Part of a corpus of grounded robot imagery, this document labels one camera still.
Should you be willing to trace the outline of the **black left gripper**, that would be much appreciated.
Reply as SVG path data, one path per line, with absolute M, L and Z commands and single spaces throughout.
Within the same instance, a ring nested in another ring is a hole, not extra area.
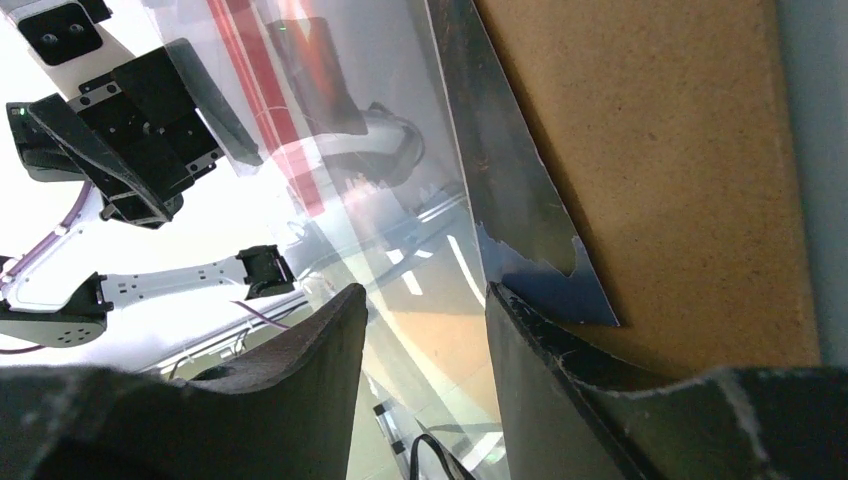
M 6 113 L 30 177 L 89 182 L 103 201 L 104 220 L 146 229 L 172 221 L 184 191 L 224 155 L 210 130 L 231 160 L 262 164 L 259 146 L 185 38 L 82 84 L 80 91 L 70 100 L 53 94 L 11 102 Z

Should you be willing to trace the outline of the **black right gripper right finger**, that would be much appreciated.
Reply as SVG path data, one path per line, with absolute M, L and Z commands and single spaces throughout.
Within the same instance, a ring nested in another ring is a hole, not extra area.
M 486 299 L 515 479 L 843 479 L 843 367 L 673 380 L 561 328 L 503 285 Z

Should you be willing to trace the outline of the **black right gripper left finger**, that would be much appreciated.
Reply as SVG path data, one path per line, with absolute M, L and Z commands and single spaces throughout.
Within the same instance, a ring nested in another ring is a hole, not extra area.
M 1 372 L 5 479 L 342 479 L 368 311 L 351 284 L 188 381 L 106 367 Z

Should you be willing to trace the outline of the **clear acrylic sheet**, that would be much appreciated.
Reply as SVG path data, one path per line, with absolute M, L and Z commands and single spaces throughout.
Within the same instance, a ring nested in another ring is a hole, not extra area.
M 232 161 L 320 305 L 358 283 L 369 313 L 351 464 L 362 479 L 444 456 L 475 479 L 510 475 L 484 318 L 484 279 L 460 153 L 424 1 L 250 1 L 325 211 L 309 215 L 270 159 L 209 1 L 148 1 L 161 39 L 187 39 L 259 146 Z

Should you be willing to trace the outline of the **orange wooden picture frame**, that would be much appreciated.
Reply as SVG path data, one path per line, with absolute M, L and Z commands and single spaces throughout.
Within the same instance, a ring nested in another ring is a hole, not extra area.
M 309 134 L 296 127 L 290 108 L 297 103 L 284 93 L 259 12 L 250 1 L 209 1 L 207 5 L 270 159 L 306 212 L 311 216 L 323 213 L 325 204 L 304 144 Z

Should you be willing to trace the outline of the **sunset photo print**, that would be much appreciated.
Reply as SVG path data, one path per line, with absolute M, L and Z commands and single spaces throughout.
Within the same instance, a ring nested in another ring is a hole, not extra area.
M 430 1 L 487 281 L 551 320 L 620 324 L 472 1 Z

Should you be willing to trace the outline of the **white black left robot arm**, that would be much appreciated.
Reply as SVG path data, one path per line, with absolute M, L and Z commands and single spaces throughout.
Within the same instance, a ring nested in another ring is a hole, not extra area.
M 275 245 L 153 273 L 101 274 L 95 231 L 109 221 L 155 230 L 224 156 L 164 49 L 136 57 L 108 35 L 90 45 L 42 36 L 31 53 L 57 86 L 5 107 L 18 158 L 42 183 L 78 182 L 67 215 L 20 257 L 1 261 L 1 331 L 69 348 L 103 334 L 132 305 L 198 290 L 252 300 L 291 292 Z

